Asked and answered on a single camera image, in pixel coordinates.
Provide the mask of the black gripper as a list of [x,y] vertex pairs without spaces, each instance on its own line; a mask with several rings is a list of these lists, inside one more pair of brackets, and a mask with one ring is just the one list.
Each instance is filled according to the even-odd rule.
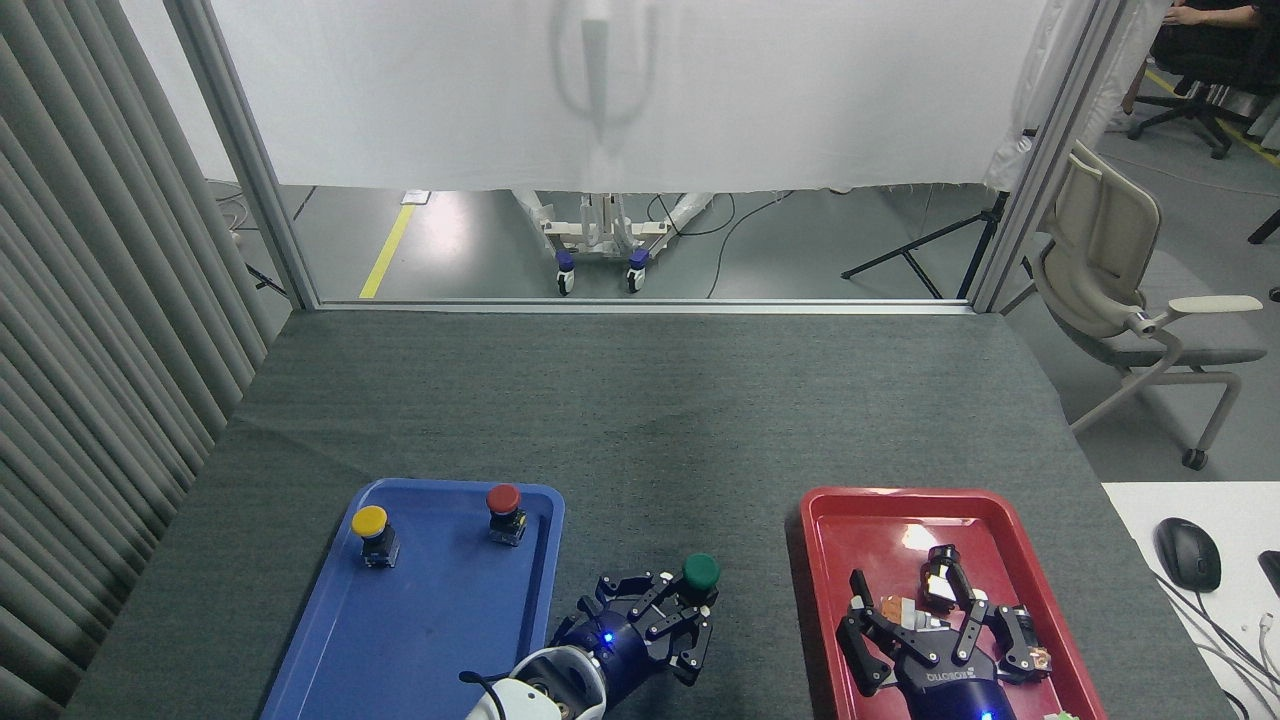
[[[623,701],[662,669],[686,687],[694,685],[704,669],[716,600],[685,603],[673,589],[677,578],[675,571],[604,571],[594,589],[579,598],[577,612],[553,634],[550,647],[586,655],[603,682],[607,707]],[[639,614],[646,621],[645,642],[626,618],[652,591],[655,597]],[[608,603],[620,603],[621,610],[604,611]]]
[[[1015,719],[997,678],[1012,684],[1038,682],[1052,671],[1051,655],[1025,606],[993,605],[980,597],[956,562],[947,570],[947,583],[965,611],[951,655],[928,650],[920,632],[886,618],[873,605],[863,570],[851,571],[852,598],[837,637],[855,687],[863,697],[872,697],[899,680],[911,719]],[[996,638],[995,661],[975,650],[983,626]],[[893,669],[872,655],[872,644],[891,659],[899,651]]]

